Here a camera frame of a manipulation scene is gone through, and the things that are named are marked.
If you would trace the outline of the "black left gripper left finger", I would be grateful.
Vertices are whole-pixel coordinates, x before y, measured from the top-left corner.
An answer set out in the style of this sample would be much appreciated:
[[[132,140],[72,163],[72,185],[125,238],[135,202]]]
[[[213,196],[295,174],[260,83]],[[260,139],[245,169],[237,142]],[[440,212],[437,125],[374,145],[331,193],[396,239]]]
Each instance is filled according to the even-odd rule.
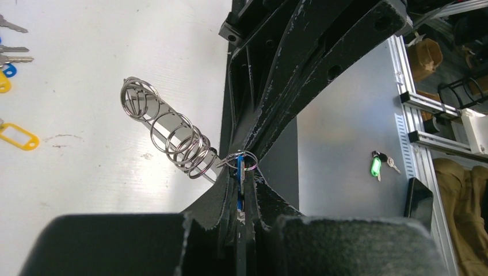
[[[180,213],[69,214],[39,234],[21,275],[234,275],[224,168]]]

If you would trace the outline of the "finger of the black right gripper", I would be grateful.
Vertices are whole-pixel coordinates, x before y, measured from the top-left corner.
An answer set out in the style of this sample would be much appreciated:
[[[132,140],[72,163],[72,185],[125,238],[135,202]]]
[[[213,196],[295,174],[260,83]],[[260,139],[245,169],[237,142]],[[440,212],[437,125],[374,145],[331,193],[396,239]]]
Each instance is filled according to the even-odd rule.
[[[248,150],[247,133],[261,101],[267,74],[289,15],[273,16],[240,47],[233,46],[227,69],[232,129],[229,150]]]
[[[264,157],[325,87],[406,23],[405,1],[298,1],[267,74],[247,149]]]

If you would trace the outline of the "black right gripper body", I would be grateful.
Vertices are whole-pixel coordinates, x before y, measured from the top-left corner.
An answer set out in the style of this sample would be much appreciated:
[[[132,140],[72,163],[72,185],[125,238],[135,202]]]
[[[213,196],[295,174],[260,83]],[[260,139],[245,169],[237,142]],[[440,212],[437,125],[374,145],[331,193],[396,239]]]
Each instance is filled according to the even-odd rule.
[[[273,16],[295,10],[297,1],[234,1],[235,11],[228,13],[219,29],[219,36],[240,47],[261,25]]]

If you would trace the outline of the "blue capped silver key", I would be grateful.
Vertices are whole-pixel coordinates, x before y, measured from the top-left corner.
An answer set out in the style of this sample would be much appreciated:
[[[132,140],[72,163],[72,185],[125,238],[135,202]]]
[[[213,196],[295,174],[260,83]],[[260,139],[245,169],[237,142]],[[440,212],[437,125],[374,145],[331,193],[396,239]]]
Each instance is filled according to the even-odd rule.
[[[242,153],[237,157],[237,181],[238,181],[238,195],[237,195],[237,218],[239,221],[245,220],[244,210],[244,193],[243,183],[245,180],[245,161]]]

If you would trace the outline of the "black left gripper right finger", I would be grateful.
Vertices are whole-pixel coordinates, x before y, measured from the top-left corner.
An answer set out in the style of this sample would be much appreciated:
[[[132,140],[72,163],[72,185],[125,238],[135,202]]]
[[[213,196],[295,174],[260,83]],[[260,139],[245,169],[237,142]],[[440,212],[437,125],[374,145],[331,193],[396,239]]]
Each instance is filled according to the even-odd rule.
[[[447,275],[429,232],[410,218],[305,216],[257,171],[243,181],[250,275]]]

